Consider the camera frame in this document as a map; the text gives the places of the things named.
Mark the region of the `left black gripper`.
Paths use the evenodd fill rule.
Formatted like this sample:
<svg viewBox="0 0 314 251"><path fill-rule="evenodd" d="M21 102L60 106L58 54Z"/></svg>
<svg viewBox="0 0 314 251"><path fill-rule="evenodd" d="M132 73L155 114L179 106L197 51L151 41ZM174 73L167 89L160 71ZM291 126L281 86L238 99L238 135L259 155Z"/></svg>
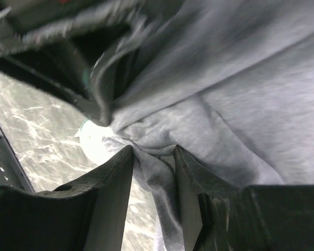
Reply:
<svg viewBox="0 0 314 251"><path fill-rule="evenodd" d="M111 95L79 48L59 42L125 25L120 48L147 37L143 1L0 1L0 72L67 102L98 126L110 124Z"/></svg>

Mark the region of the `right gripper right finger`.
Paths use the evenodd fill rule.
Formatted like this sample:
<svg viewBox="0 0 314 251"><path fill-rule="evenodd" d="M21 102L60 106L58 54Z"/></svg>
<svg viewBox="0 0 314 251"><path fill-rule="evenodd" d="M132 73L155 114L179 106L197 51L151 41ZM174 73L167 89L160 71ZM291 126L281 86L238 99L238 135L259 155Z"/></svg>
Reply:
<svg viewBox="0 0 314 251"><path fill-rule="evenodd" d="M174 151L186 250L314 250L314 185L238 189Z"/></svg>

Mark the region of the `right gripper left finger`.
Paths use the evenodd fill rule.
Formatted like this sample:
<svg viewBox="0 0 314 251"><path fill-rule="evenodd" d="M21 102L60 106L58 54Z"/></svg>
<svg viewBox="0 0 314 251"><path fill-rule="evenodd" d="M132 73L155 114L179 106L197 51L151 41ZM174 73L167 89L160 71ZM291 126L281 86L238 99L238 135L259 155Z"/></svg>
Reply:
<svg viewBox="0 0 314 251"><path fill-rule="evenodd" d="M132 171L126 146L53 191L0 186L0 250L121 250Z"/></svg>

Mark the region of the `grey garment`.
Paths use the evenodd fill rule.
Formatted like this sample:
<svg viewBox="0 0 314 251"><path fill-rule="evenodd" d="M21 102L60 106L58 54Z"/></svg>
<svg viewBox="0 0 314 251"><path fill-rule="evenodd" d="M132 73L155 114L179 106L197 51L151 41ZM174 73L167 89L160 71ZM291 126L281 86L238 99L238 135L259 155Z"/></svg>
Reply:
<svg viewBox="0 0 314 251"><path fill-rule="evenodd" d="M142 48L102 144L132 145L155 250L183 250L176 145L236 187L314 184L314 1L185 1Z"/></svg>

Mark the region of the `white round garment tag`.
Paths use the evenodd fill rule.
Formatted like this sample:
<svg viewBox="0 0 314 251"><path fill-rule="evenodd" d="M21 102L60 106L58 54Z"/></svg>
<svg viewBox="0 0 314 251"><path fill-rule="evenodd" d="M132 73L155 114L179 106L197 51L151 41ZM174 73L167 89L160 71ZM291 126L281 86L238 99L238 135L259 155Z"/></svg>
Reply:
<svg viewBox="0 0 314 251"><path fill-rule="evenodd" d="M97 166L106 163L123 146L113 142L113 131L110 127L101 127L90 120L85 120L75 134L86 157Z"/></svg>

